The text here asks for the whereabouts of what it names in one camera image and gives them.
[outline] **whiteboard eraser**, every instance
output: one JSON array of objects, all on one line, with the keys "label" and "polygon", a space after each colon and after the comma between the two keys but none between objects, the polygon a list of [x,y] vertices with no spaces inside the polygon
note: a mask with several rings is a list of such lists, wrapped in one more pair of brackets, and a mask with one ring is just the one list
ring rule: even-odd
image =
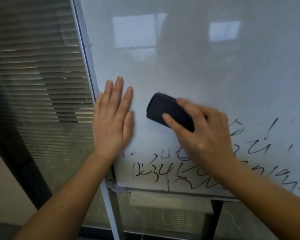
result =
[{"label": "whiteboard eraser", "polygon": [[169,114],[175,121],[187,130],[194,132],[195,126],[190,115],[177,103],[176,99],[157,92],[151,98],[147,107],[147,118],[169,127],[162,115]]}]

